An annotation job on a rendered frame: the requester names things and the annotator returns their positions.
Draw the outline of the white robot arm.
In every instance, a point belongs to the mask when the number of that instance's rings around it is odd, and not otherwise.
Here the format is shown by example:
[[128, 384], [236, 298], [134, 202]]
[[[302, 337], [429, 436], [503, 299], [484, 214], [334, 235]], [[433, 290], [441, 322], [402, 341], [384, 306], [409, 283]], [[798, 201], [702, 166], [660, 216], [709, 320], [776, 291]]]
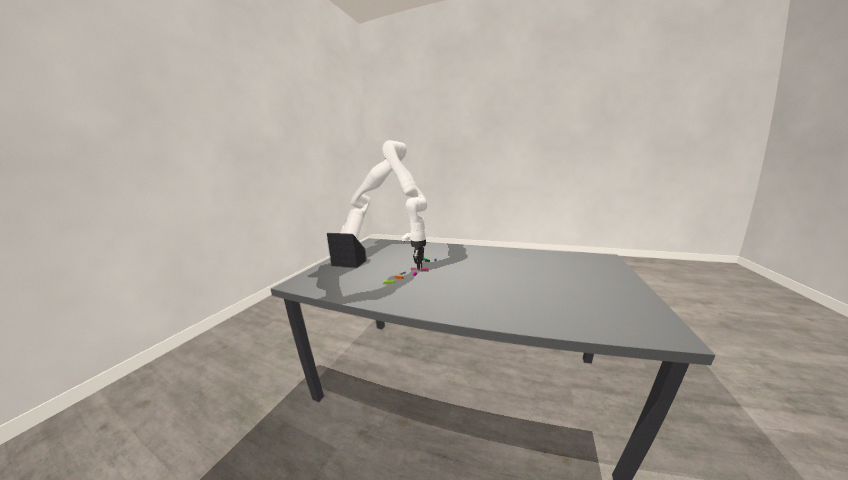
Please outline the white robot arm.
[[[369, 172], [363, 184], [352, 197], [351, 205], [359, 209], [350, 210], [349, 216], [345, 225], [342, 227], [341, 233], [352, 233], [358, 239], [358, 235], [370, 203], [370, 197], [364, 195], [364, 193], [378, 188], [393, 170], [400, 182], [404, 194], [412, 197], [406, 202], [406, 210], [410, 219], [411, 232], [406, 233], [402, 237], [402, 241], [423, 241], [426, 239], [425, 220], [423, 217], [418, 216], [417, 212], [426, 210], [427, 200], [417, 188], [410, 172], [400, 162], [406, 155], [406, 151], [407, 148], [404, 143], [396, 141], [387, 141], [384, 143], [383, 154], [386, 160], [375, 166]], [[360, 210], [361, 208], [364, 208], [364, 210]], [[417, 218], [417, 216], [419, 218]]]

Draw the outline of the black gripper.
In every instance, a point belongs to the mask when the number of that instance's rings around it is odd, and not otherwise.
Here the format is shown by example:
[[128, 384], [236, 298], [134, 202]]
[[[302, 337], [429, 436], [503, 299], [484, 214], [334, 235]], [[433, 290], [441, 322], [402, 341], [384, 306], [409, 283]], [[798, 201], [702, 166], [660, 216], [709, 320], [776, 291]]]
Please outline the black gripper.
[[411, 240], [411, 246], [415, 248], [413, 258], [414, 258], [414, 262], [417, 266], [417, 270], [421, 270], [421, 268], [423, 267], [422, 261], [423, 261], [423, 258], [424, 258], [424, 246], [426, 246], [426, 239], [423, 240], [423, 241], [412, 241]]

